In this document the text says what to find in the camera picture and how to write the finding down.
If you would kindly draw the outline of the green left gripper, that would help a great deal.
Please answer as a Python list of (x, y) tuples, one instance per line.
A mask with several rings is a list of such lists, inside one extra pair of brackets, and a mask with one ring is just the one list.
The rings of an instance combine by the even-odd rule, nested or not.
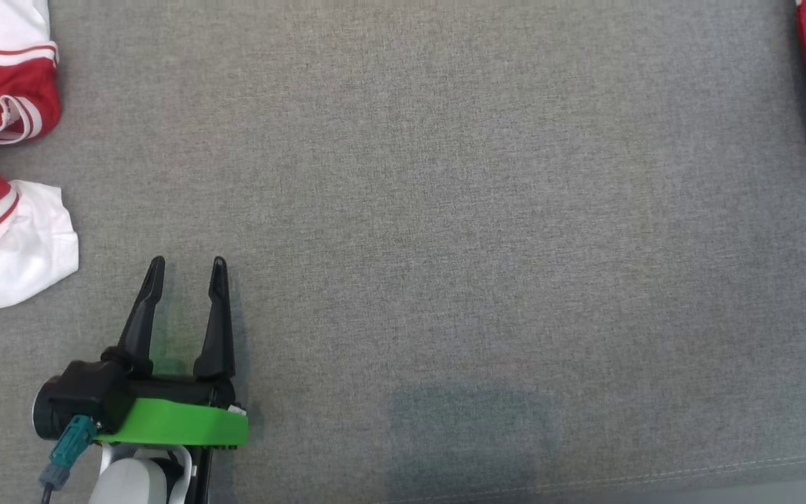
[[(130, 310), (118, 344), (100, 360), (118, 364), (129, 377), (153, 375), (150, 359), (153, 321), (165, 279), (166, 261), (155, 256)], [(137, 398), (118, 430), (100, 428), (95, 440), (110, 444), (183, 445), (236, 449), (249, 440), (250, 421), (228, 380), (236, 375), (236, 352), (227, 262), (214, 258), (208, 296), (210, 316), (201, 352), (193, 363), (198, 382), (161, 382), (159, 398)]]

